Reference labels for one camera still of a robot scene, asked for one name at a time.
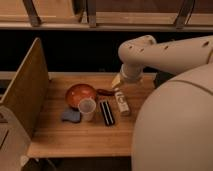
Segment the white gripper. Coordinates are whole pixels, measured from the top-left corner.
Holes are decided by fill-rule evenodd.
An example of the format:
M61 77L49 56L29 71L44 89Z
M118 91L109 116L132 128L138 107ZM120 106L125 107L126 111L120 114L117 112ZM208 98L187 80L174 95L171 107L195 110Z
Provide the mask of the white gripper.
M126 97L124 93L120 89L120 85L122 84L120 75L117 74L112 80L112 88L114 90L114 96L118 105L118 109L122 116L128 116L130 114L130 108L127 103Z

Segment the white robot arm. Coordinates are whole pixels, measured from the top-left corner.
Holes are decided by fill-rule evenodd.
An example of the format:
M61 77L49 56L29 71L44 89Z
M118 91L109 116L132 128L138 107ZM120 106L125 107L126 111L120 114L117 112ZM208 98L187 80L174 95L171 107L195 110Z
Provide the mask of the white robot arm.
M123 42L120 80L151 67L173 75L145 100L134 124L132 171L213 171L213 35L158 43Z

